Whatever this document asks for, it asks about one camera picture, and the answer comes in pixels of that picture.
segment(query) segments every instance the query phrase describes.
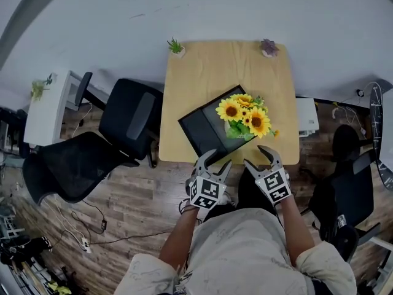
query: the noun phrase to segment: square table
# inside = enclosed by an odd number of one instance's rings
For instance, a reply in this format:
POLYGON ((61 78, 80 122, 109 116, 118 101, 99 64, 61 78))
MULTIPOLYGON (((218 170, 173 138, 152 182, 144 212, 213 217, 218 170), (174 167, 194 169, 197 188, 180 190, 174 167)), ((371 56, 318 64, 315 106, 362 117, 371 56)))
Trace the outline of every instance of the square table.
POLYGON ((198 41, 182 43, 185 55, 169 55, 161 116, 161 160, 195 162, 198 158, 178 120, 240 84, 250 95, 260 95, 268 107, 273 135, 256 137, 220 162, 232 159, 241 164, 268 163, 257 145, 279 152, 283 164, 299 161, 299 129, 295 90, 285 46, 277 45, 278 56, 265 58, 259 41, 198 41))

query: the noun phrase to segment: wooden floor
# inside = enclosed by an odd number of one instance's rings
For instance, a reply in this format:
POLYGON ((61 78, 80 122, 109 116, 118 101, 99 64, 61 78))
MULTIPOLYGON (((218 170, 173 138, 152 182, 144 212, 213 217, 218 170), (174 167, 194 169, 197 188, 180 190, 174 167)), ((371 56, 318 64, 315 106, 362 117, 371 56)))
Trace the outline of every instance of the wooden floor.
MULTIPOLYGON (((335 129, 346 123, 343 111, 337 111, 337 118, 332 119, 334 106, 319 104, 320 130, 308 138, 300 140, 300 163, 286 166, 292 179, 291 186, 295 192, 295 199, 300 208, 308 203, 313 193, 314 185, 307 176, 298 173, 300 165, 310 168, 317 176, 330 174, 335 164, 330 161, 332 155, 331 144, 335 129)), ((64 116, 62 135, 70 138, 82 116, 88 111, 84 106, 79 112, 67 110, 64 116)), ((77 134, 85 131, 97 131, 101 111, 94 108, 85 118, 85 124, 79 128, 77 134)), ((227 179, 230 193, 236 195, 237 183, 243 171, 243 166, 235 165, 227 179)), ((107 231, 103 235, 91 233, 94 243, 109 242, 129 235, 149 235, 161 231, 171 230, 179 217, 177 205, 186 198, 184 182, 192 172, 190 163, 160 162, 154 170, 143 161, 140 167, 118 167, 86 198, 86 201, 96 205, 107 219, 107 231)), ((380 237, 390 240, 393 236, 393 194, 385 190, 378 178, 376 167, 372 167, 375 190, 375 212, 365 221, 365 228, 382 223, 380 237)), ((87 231, 81 224, 71 218, 71 211, 96 231, 101 226, 102 216, 98 210, 84 202, 70 205, 51 195, 41 206, 31 200, 19 169, 6 168, 0 190, 9 197, 17 209, 19 223, 26 228, 31 236, 46 235, 52 243, 60 239, 64 230, 56 205, 63 215, 79 231, 88 237, 87 231)), ((61 266, 69 271, 77 272, 77 279, 82 285, 90 289, 89 294, 112 294, 126 272, 131 258, 136 253, 157 255, 168 234, 148 238, 131 238, 116 243, 92 245, 92 254, 83 252, 76 241, 65 233, 56 244, 52 253, 44 252, 47 265, 55 272, 61 266)), ((351 266, 357 281, 372 277, 379 262, 386 254, 386 250, 366 243, 355 253, 351 266)))

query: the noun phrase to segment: white shirt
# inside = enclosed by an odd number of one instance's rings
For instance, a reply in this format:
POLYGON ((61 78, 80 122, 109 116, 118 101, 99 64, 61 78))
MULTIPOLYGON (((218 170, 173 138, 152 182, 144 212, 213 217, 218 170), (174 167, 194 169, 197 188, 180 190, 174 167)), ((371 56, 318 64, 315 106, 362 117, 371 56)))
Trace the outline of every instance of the white shirt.
POLYGON ((198 226, 180 276, 153 256, 135 255, 115 295, 314 295, 311 277, 334 295, 356 295, 352 269, 333 245, 322 242, 305 251, 292 267, 277 218, 250 208, 198 226))

